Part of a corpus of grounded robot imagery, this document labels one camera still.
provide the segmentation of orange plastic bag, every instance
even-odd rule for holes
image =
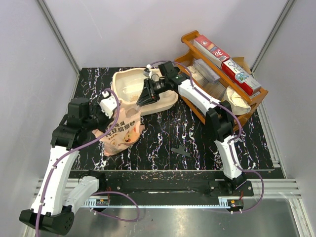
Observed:
[[[104,143],[104,155],[107,157],[115,155],[132,146],[138,141],[144,128],[145,126],[140,124],[140,107],[130,108],[127,111],[125,108],[121,108],[116,125],[109,134],[100,140]],[[99,130],[94,130],[92,133],[95,137],[103,134]]]

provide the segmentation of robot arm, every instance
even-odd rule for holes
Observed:
[[[86,98],[75,98],[68,104],[68,114],[63,117],[59,126],[53,131],[52,148],[43,184],[31,209],[21,212],[21,222],[35,228],[39,206],[42,205],[39,229],[66,235],[82,204],[93,193],[105,191],[105,174],[89,171],[68,196],[64,196],[70,170],[79,151],[74,151],[54,166],[61,156],[81,146],[92,130],[106,130],[117,105],[113,95],[103,93],[103,96],[105,98],[97,106],[92,106]],[[44,203],[41,203],[41,194],[49,176],[50,182],[46,187]]]
[[[201,95],[192,87],[189,77],[184,73],[178,74],[170,61],[160,64],[159,69],[164,79],[159,81],[145,79],[137,104],[143,106],[154,103],[159,100],[159,94],[167,90],[176,91],[191,101],[205,116],[205,130],[218,148],[228,188],[231,191],[238,189],[246,182],[246,178],[244,173],[237,168],[240,166],[238,159],[235,159],[235,163],[230,152],[230,146],[232,146],[234,157],[237,157],[235,147],[229,143],[233,138],[234,119],[228,112],[212,103],[221,104],[231,111],[229,102],[221,103],[202,90],[200,90]]]

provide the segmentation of gray wall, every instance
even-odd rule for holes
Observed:
[[[286,0],[46,0],[80,67],[139,67],[188,51],[199,30],[252,65]]]
[[[316,1],[297,1],[256,71],[287,174],[316,231]]]
[[[0,230],[21,236],[44,176],[50,139],[66,111],[76,75],[36,1],[0,7]]]

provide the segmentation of wooden shelf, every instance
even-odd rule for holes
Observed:
[[[230,86],[232,89],[234,89],[250,106],[251,110],[249,113],[245,115],[241,115],[238,117],[238,120],[241,123],[241,126],[244,126],[245,123],[248,121],[248,119],[251,117],[253,112],[256,110],[258,105],[262,102],[262,100],[265,98],[265,96],[268,94],[268,91],[265,90],[263,87],[260,88],[259,92],[256,93],[255,96],[249,96],[246,94],[237,84],[235,84],[221,69],[219,69],[213,62],[211,62],[208,58],[206,58],[198,49],[196,49],[193,46],[193,40],[200,36],[198,31],[192,31],[186,35],[183,35],[181,37],[181,42],[185,43],[189,47],[189,51],[179,57],[176,58],[175,61],[182,63],[184,66],[188,67],[193,64],[194,59],[202,59],[210,68],[212,68],[220,77],[220,83],[224,87]],[[180,70],[184,73],[188,74],[187,71],[179,66]],[[202,86],[194,79],[195,83],[201,88]],[[189,107],[192,109],[192,111],[198,116],[198,118],[205,123],[205,118],[200,114],[200,112],[195,108],[195,106],[186,98],[183,98],[186,104],[189,105]],[[238,126],[235,125],[234,131],[238,130]]]

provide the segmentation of red and white box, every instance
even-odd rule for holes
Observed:
[[[260,90],[261,85],[232,59],[222,64],[222,71],[239,85],[248,95]]]
[[[223,62],[230,59],[230,56],[225,51],[216,46],[204,35],[196,37],[193,41],[193,46],[219,68],[221,68]]]

